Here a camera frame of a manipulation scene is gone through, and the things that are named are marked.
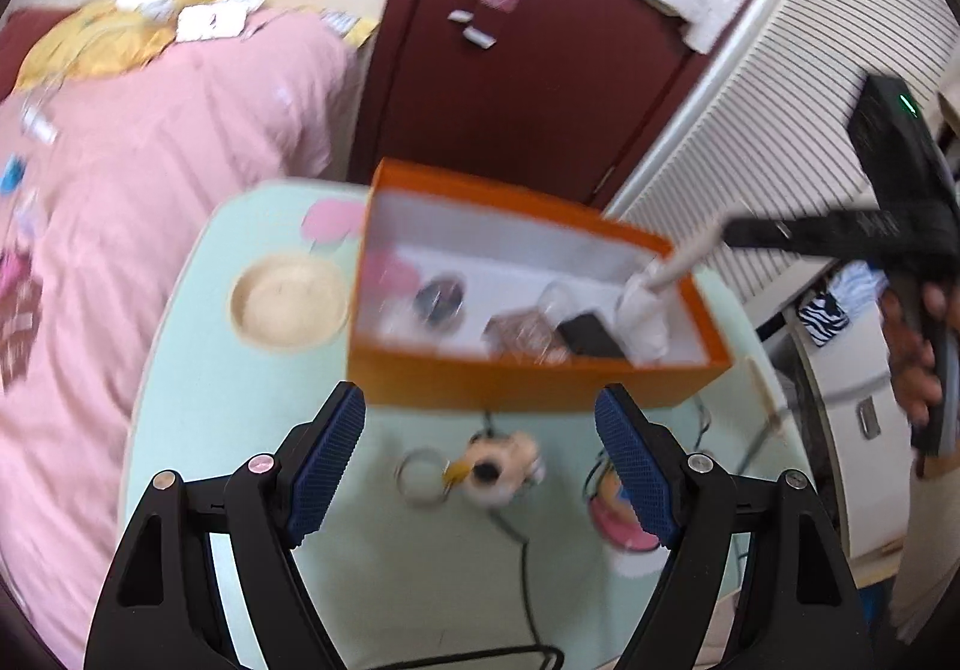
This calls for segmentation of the person's right hand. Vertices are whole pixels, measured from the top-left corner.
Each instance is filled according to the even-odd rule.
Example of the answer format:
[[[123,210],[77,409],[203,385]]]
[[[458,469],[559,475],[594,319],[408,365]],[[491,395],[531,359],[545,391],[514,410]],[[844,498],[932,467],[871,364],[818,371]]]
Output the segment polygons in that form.
[[[942,385],[935,375],[934,348],[908,324],[903,304],[893,289],[885,289],[878,304],[896,403],[914,427],[926,426],[929,410],[942,400]]]

